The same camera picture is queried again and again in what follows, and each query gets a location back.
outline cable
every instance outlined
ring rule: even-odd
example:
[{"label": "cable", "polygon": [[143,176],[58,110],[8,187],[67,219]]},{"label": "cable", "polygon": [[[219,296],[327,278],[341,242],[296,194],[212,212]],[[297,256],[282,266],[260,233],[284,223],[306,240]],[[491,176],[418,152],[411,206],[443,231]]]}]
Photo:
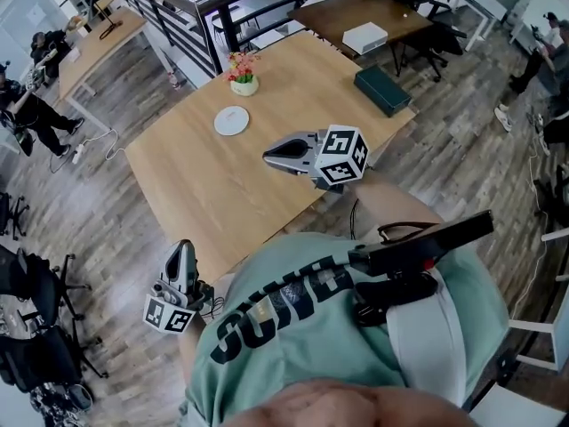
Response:
[{"label": "cable", "polygon": [[223,297],[221,297],[221,296],[220,296],[220,297],[216,297],[216,298],[213,300],[212,308],[211,308],[207,313],[205,313],[204,315],[202,315],[202,318],[210,317],[210,316],[211,316],[212,319],[215,319],[215,316],[213,315],[213,313],[215,313],[215,312],[221,310],[224,305],[225,305],[225,299],[224,299]]},{"label": "cable", "polygon": [[[545,229],[547,229],[548,227],[548,220],[549,220],[549,215],[547,212],[544,212],[541,210],[540,207],[540,199],[537,195],[537,189],[535,188],[535,185],[533,185],[533,172],[532,172],[532,160],[534,158],[537,158],[537,149],[535,148],[535,138],[532,137],[532,145],[533,145],[533,155],[529,157],[528,163],[530,166],[530,181],[532,182],[530,185],[530,188],[533,189],[533,193],[535,194],[535,202],[537,204],[537,208],[540,212],[543,212],[545,214]],[[533,282],[535,281],[535,279],[537,278],[537,270],[540,267],[540,262],[543,259],[543,257],[545,256],[546,252],[548,251],[548,243],[544,242],[544,247],[543,247],[543,253],[541,254],[541,256],[537,259],[537,261],[535,262],[535,270],[533,271],[533,276],[532,278],[530,278],[529,283],[526,285],[524,292],[522,293],[522,295],[517,299],[516,304],[514,305],[514,312],[512,313],[512,319],[516,318],[517,315],[517,309],[519,307],[519,304],[527,297],[527,295],[530,292],[530,288],[533,285]]]},{"label": "cable", "polygon": [[87,142],[91,142],[91,141],[97,141],[100,138],[104,138],[105,136],[107,136],[108,134],[114,133],[115,134],[115,141],[112,143],[112,145],[108,148],[107,150],[107,154],[105,155],[105,159],[107,161],[112,160],[115,155],[120,152],[121,150],[124,151],[124,149],[121,147],[117,150],[115,150],[115,153],[111,156],[109,156],[108,154],[111,152],[111,150],[116,146],[116,143],[118,142],[118,131],[115,130],[115,128],[111,128],[110,130],[108,130],[106,133],[103,133],[101,136],[97,136],[96,138],[91,138],[91,139],[86,139],[83,142],[81,142],[81,145],[85,145]]},{"label": "cable", "polygon": [[72,152],[71,150],[69,151],[69,155],[63,160],[63,163],[61,163],[61,165],[58,166],[58,168],[53,171],[53,166],[52,166],[52,161],[53,161],[53,153],[50,156],[50,172],[52,174],[57,173],[72,157],[73,157],[74,152]]},{"label": "cable", "polygon": [[354,232],[354,228],[356,227],[356,209],[357,204],[359,203],[359,199],[356,199],[354,206],[352,207],[352,211],[349,213],[349,237],[352,240],[356,240],[356,234]]}]

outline power strip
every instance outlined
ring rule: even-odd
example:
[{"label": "power strip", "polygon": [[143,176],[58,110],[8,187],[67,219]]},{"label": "power strip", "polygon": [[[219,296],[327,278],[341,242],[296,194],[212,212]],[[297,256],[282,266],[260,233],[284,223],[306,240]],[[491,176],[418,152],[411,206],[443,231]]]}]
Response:
[{"label": "power strip", "polygon": [[71,160],[71,163],[73,163],[74,165],[76,165],[79,161],[79,158],[81,158],[81,155],[83,155],[83,152],[85,150],[85,145],[84,144],[79,144],[77,146],[77,148],[75,149],[75,155],[73,156],[73,159]]}]

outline black clip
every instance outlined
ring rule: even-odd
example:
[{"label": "black clip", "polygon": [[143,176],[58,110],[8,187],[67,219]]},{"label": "black clip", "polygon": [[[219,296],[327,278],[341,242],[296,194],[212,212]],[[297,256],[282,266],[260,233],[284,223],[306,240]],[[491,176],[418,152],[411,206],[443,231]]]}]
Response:
[{"label": "black clip", "polygon": [[362,327],[379,326],[387,321],[389,307],[426,299],[437,288],[437,281],[426,271],[399,273],[377,283],[357,283],[354,316]]}]

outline small potted flower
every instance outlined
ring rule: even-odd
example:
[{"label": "small potted flower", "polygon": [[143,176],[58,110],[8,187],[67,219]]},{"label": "small potted flower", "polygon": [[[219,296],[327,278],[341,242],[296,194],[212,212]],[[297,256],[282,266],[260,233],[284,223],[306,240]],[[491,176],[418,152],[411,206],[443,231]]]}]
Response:
[{"label": "small potted flower", "polygon": [[231,67],[226,78],[231,90],[237,95],[251,96],[259,88],[259,79],[252,72],[252,64],[258,60],[259,55],[245,52],[232,52],[229,55]]}]

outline white box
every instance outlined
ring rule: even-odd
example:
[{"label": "white box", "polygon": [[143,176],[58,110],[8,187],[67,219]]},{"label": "white box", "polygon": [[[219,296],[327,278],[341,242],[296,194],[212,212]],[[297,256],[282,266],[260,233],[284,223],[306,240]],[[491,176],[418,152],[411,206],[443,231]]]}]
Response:
[{"label": "white box", "polygon": [[376,26],[372,22],[360,25],[344,32],[341,41],[360,55],[385,44],[388,40],[388,32]]}]

